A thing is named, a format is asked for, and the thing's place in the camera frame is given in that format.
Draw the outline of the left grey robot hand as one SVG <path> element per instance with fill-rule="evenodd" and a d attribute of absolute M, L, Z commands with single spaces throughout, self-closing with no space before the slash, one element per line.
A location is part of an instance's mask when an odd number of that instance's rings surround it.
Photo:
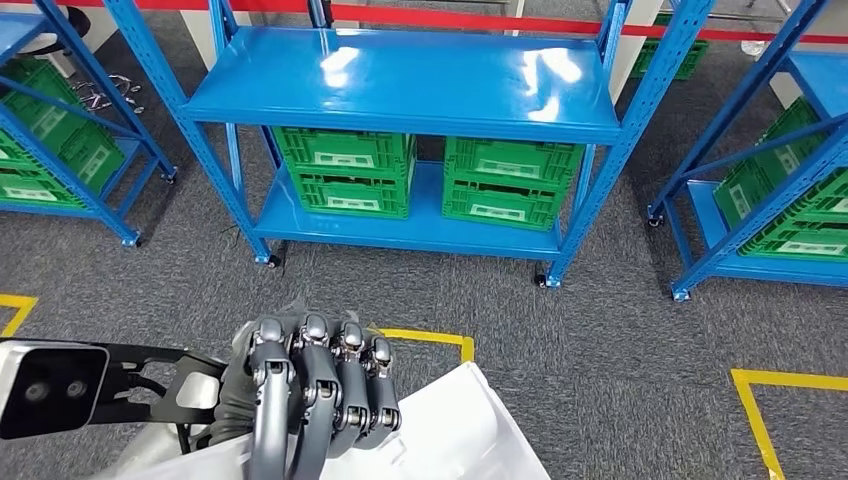
<path fill-rule="evenodd" d="M 388 340 L 354 313 L 262 315 L 234 336 L 210 442 L 247 437 L 250 479 L 317 479 L 400 429 L 392 366 Z"/>

